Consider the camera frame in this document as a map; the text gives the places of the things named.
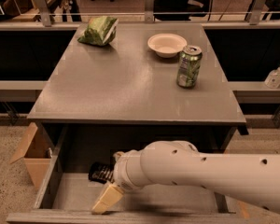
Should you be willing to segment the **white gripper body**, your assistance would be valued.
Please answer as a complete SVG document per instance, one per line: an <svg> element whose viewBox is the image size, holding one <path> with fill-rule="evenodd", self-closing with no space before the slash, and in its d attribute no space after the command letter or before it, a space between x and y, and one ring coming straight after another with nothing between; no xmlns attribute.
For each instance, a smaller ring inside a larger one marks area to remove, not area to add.
<svg viewBox="0 0 280 224"><path fill-rule="evenodd" d="M151 185L141 166L141 151L131 150L115 161L114 181L125 192L132 192Z"/></svg>

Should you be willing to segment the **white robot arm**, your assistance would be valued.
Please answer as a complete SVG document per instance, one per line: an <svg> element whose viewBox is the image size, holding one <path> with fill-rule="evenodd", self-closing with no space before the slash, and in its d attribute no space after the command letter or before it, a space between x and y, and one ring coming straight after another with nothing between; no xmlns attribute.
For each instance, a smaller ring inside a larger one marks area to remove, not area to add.
<svg viewBox="0 0 280 224"><path fill-rule="evenodd" d="M280 154L202 153L187 141L157 141L115 157L114 180L104 185L94 214L148 185L203 187L280 214Z"/></svg>

